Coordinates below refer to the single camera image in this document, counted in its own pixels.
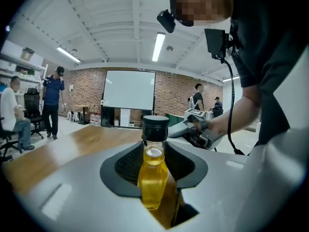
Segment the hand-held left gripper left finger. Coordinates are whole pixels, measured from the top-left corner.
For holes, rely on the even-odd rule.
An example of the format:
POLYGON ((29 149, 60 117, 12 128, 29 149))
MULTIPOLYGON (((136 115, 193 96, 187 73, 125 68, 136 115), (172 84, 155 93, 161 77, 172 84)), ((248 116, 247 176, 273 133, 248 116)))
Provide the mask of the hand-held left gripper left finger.
POLYGON ((139 197, 121 197, 103 183, 105 160, 142 143, 129 143, 75 158, 17 199, 48 232, 164 232, 139 197))

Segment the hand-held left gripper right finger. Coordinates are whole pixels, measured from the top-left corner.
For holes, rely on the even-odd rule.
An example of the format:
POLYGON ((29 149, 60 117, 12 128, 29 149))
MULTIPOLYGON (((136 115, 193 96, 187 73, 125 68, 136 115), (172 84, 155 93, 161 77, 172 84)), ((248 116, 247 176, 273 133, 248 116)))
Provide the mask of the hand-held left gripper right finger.
POLYGON ((274 96, 290 128, 248 156, 170 142, 175 231, 306 232, 309 229, 309 50, 274 96))

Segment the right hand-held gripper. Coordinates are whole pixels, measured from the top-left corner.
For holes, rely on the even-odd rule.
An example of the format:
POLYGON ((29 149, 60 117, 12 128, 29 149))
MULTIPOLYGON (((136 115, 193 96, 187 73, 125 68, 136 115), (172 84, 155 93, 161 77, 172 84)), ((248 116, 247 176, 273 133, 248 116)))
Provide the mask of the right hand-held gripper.
POLYGON ((184 137, 195 147, 216 151, 222 136, 209 129, 208 113, 190 108, 185 111, 183 122, 169 127, 168 138, 184 137))

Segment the person's right hand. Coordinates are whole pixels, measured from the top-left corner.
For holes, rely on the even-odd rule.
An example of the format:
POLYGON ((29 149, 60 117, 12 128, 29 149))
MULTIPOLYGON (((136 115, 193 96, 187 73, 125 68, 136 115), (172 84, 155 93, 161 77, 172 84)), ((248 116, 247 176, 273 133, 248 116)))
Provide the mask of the person's right hand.
POLYGON ((218 136, 227 135, 230 111, 208 121, 209 129, 218 136))

